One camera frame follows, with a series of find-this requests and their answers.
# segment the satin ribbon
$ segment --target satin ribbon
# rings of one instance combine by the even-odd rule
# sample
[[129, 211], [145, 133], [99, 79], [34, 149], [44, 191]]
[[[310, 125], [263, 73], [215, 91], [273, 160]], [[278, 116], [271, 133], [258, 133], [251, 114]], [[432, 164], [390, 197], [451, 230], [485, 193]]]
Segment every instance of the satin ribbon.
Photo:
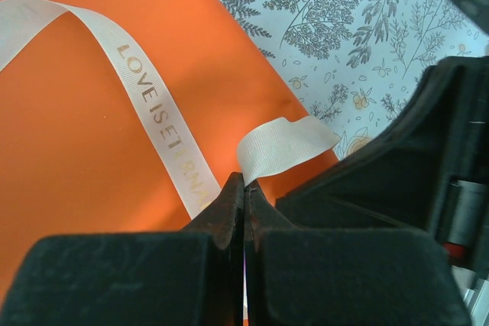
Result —
[[[70, 11], [92, 32], [118, 74], [158, 156], [191, 218], [221, 191], [160, 74], [122, 27], [89, 9], [48, 0], [0, 1], [0, 72], [47, 25]], [[338, 137], [306, 117], [267, 122], [238, 145], [245, 184], [282, 173], [331, 149]], [[185, 166], [192, 165], [192, 173]]]

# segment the orange paper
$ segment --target orange paper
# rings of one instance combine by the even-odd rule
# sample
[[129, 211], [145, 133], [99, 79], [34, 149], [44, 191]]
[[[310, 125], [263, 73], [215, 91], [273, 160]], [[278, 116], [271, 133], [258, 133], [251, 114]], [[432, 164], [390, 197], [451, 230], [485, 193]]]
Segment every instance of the orange paper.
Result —
[[[53, 0], [121, 25], [158, 69], [221, 186], [240, 139], [307, 115], [219, 0]], [[177, 230], [189, 221], [124, 88], [73, 15], [0, 73], [0, 300], [49, 234]], [[261, 180], [273, 201], [336, 162], [332, 151]]]

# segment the red component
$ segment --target red component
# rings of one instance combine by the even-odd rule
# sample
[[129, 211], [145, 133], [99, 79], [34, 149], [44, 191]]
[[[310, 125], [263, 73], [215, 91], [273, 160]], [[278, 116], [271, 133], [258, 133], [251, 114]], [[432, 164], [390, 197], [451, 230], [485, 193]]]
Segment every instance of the red component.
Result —
[[451, 244], [450, 242], [447, 242], [443, 247], [449, 252], [450, 257], [455, 259], [463, 259], [467, 252], [467, 248], [460, 244]]

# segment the floral pattern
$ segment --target floral pattern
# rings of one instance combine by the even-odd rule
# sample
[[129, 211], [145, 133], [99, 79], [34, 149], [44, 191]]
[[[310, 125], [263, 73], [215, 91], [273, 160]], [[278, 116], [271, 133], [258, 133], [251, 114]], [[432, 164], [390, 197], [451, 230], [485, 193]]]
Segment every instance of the floral pattern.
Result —
[[311, 115], [362, 148], [443, 57], [489, 55], [448, 0], [221, 0]]

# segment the metal part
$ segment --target metal part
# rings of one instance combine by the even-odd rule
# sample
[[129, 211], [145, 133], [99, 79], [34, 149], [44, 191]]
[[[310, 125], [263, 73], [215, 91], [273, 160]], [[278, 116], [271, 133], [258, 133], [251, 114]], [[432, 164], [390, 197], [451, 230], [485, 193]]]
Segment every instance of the metal part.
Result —
[[479, 280], [475, 289], [469, 289], [465, 304], [471, 314], [473, 326], [489, 324], [489, 281]]
[[478, 222], [484, 213], [484, 195], [487, 186], [459, 180], [461, 188], [448, 241], [452, 244], [471, 246], [477, 234]]

